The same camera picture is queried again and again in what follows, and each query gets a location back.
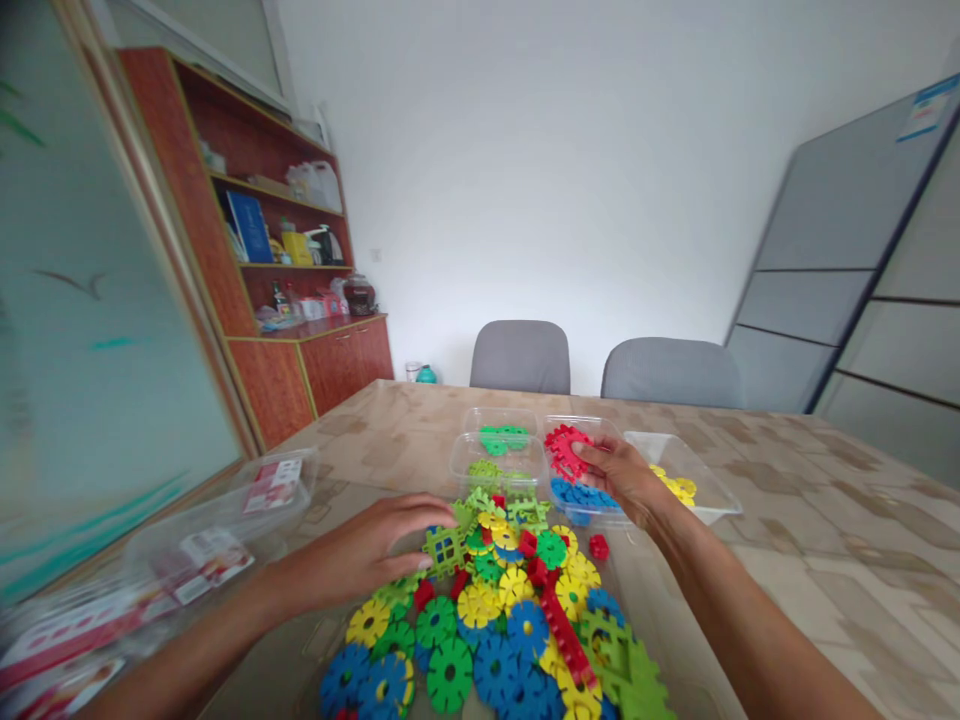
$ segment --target red toy connector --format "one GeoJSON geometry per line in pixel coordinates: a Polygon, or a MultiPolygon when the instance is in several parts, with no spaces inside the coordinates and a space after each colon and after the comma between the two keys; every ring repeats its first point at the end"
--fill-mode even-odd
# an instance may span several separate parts
{"type": "Polygon", "coordinates": [[[536,588],[547,584],[547,566],[544,565],[543,560],[535,557],[527,564],[527,578],[536,588]]]}
{"type": "Polygon", "coordinates": [[[436,596],[437,592],[433,589],[433,583],[424,578],[420,581],[420,587],[418,587],[417,591],[413,594],[413,606],[417,609],[418,613],[422,613],[427,603],[436,596]]]}
{"type": "Polygon", "coordinates": [[[463,589],[467,586],[467,583],[470,581],[470,573],[466,570],[457,570],[457,575],[453,579],[453,590],[450,591],[450,598],[456,602],[457,598],[460,597],[460,593],[463,592],[463,589]]]}
{"type": "Polygon", "coordinates": [[[520,534],[520,544],[517,550],[523,553],[528,560],[537,554],[537,536],[529,530],[524,530],[520,534]]]}
{"type": "Polygon", "coordinates": [[[594,535],[590,538],[590,554],[597,560],[606,560],[610,557],[610,546],[603,535],[594,535]]]}
{"type": "Polygon", "coordinates": [[[547,435],[544,440],[544,446],[552,453],[553,460],[550,466],[567,482],[577,482],[590,467],[589,464],[581,460],[573,450],[570,449],[571,443],[582,442],[586,445],[593,445],[593,441],[580,430],[569,425],[561,425],[552,433],[547,435]]]}
{"type": "Polygon", "coordinates": [[[557,639],[557,649],[563,656],[563,661],[567,664],[570,675],[573,676],[573,682],[577,685],[583,683],[587,687],[596,687],[597,676],[593,674],[590,660],[583,652],[580,638],[577,637],[570,620],[567,619],[563,608],[560,607],[557,593],[552,587],[544,590],[543,597],[540,598],[540,607],[543,608],[543,614],[547,618],[550,632],[557,639]]]}

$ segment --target label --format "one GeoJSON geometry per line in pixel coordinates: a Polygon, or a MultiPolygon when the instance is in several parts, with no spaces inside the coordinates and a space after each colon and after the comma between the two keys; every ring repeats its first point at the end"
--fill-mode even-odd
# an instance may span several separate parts
{"type": "Polygon", "coordinates": [[[230,532],[220,527],[185,537],[180,541],[180,549],[211,587],[220,587],[253,564],[253,555],[230,532]]]}
{"type": "Polygon", "coordinates": [[[260,472],[257,473],[257,478],[253,481],[250,492],[247,494],[243,514],[251,515],[264,510],[272,510],[293,502],[302,467],[303,461],[298,458],[271,463],[260,468],[260,472]]]}
{"type": "Polygon", "coordinates": [[[911,140],[936,130],[940,124],[940,116],[950,101],[950,95],[956,90],[958,84],[960,84],[960,77],[953,77],[918,93],[917,99],[913,101],[910,117],[900,131],[897,142],[911,140]]]}

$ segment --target green window toy piece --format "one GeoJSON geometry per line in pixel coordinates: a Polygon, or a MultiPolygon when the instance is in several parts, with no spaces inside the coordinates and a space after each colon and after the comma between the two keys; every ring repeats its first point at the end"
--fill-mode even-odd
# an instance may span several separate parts
{"type": "Polygon", "coordinates": [[[473,687],[473,656],[458,637],[444,640],[430,657],[427,692],[430,704],[440,713],[455,713],[463,707],[473,687]]]}
{"type": "Polygon", "coordinates": [[[457,633],[457,608],[446,595],[427,603],[417,618],[417,642],[425,648],[436,647],[457,633]]]}

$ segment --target plastic box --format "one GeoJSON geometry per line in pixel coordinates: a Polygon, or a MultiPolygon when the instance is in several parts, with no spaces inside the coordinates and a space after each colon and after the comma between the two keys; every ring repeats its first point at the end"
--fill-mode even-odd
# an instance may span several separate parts
{"type": "Polygon", "coordinates": [[[470,408],[463,416],[463,432],[480,432],[485,427],[512,425],[531,436],[540,436],[540,420],[532,410],[522,408],[470,408]]]}
{"type": "Polygon", "coordinates": [[[450,474],[464,489],[476,485],[490,487],[530,488],[546,484],[549,477],[547,461],[543,454],[543,443],[538,437],[530,435],[490,435],[488,433],[464,433],[453,443],[450,453],[450,474]],[[491,455],[484,445],[484,439],[503,439],[513,448],[503,455],[491,455]],[[495,463],[504,473],[523,473],[528,478],[478,477],[470,474],[470,465],[478,460],[495,463]]]}

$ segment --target gray chair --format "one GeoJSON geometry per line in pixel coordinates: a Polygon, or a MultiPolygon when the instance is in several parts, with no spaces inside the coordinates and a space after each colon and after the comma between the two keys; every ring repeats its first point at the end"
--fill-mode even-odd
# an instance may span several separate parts
{"type": "Polygon", "coordinates": [[[635,338],[617,345],[603,368],[600,396],[619,400],[742,408],[733,355],[700,340],[635,338]]]}
{"type": "Polygon", "coordinates": [[[473,346],[470,387],[569,395],[566,334],[542,320],[487,323],[473,346]]]}

